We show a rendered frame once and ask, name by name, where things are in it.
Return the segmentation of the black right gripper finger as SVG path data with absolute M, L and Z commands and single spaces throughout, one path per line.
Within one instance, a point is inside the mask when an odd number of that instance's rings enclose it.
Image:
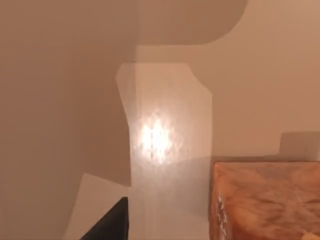
M 122 197 L 80 240 L 129 240 L 129 200 Z

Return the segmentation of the orange marbled block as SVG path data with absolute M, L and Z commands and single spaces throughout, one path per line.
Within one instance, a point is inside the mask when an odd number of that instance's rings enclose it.
M 209 240 L 320 240 L 320 161 L 217 161 Z

